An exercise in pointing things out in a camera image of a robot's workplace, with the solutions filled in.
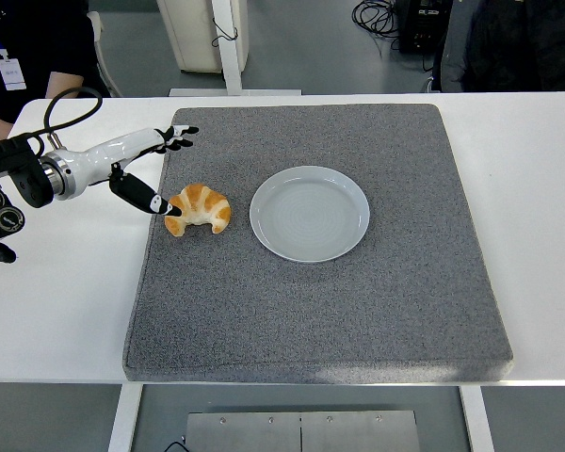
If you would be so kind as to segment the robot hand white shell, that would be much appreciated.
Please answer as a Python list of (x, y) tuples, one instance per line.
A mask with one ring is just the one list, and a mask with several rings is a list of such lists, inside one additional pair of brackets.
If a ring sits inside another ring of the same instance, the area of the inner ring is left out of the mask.
[(165, 131), (145, 128), (113, 138), (84, 152), (65, 149), (53, 151), (45, 156), (44, 161), (55, 166), (62, 180), (62, 188), (56, 198), (60, 201), (73, 199), (88, 186), (107, 181), (113, 193), (142, 212), (180, 217), (180, 208), (171, 205), (133, 174), (127, 173), (125, 168), (148, 153), (190, 147), (192, 142), (185, 136), (198, 131), (196, 126), (179, 124)]

